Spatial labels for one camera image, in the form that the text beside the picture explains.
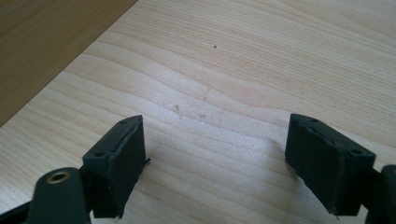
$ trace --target wood grain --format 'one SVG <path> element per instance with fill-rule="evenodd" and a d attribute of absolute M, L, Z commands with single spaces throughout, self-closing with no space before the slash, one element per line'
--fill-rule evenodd
<path fill-rule="evenodd" d="M 0 127 L 136 1 L 2 1 Z"/>
<path fill-rule="evenodd" d="M 362 223 L 284 161 L 291 112 L 396 159 L 396 3 L 141 0 L 0 129 L 0 212 L 142 114 L 152 158 L 123 220 Z"/>

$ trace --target screw hole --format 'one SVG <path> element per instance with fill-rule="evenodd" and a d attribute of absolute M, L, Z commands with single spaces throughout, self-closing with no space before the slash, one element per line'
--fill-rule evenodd
<path fill-rule="evenodd" d="M 104 152 L 96 152 L 96 153 L 95 153 L 95 157 L 102 157 L 102 156 L 104 156 L 104 155 L 105 155 Z"/>
<path fill-rule="evenodd" d="M 56 174 L 51 175 L 47 179 L 47 183 L 58 184 L 58 183 L 65 181 L 67 178 L 69 178 L 69 176 L 70 176 L 70 173 L 68 173 L 68 172 L 58 172 Z"/>
<path fill-rule="evenodd" d="M 353 153 L 360 155 L 362 152 L 360 150 L 357 149 L 353 149 L 352 150 Z"/>

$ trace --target wooden table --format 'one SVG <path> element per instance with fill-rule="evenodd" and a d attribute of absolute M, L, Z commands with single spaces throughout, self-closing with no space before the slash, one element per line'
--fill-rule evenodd
<path fill-rule="evenodd" d="M 117 223 L 362 223 L 285 163 L 291 112 L 396 162 L 396 2 L 140 0 L 0 129 L 0 212 L 142 114 L 152 162 Z"/>

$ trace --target scratch mark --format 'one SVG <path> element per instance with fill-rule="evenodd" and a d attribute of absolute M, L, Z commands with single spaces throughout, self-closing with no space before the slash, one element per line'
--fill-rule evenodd
<path fill-rule="evenodd" d="M 178 107 L 178 105 L 175 105 L 175 108 L 176 108 L 176 112 L 177 112 L 177 114 L 178 114 L 178 117 L 179 117 L 180 119 L 183 119 L 183 118 L 181 117 L 181 115 L 180 115 L 180 108 Z"/>
<path fill-rule="evenodd" d="M 207 91 L 205 92 L 204 100 L 207 99 L 207 95 L 209 94 L 209 92 L 210 92 L 211 90 L 212 90 L 212 87 L 210 86 L 210 81 L 209 81 L 209 84 L 207 84 Z"/>

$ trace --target light wood surface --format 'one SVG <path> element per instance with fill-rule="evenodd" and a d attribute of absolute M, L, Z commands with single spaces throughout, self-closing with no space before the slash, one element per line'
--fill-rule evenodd
<path fill-rule="evenodd" d="M 136 1 L 1 1 L 0 127 Z"/>
<path fill-rule="evenodd" d="M 142 114 L 152 158 L 122 220 L 362 223 L 284 161 L 291 112 L 396 163 L 396 2 L 140 0 L 0 129 L 0 212 Z"/>

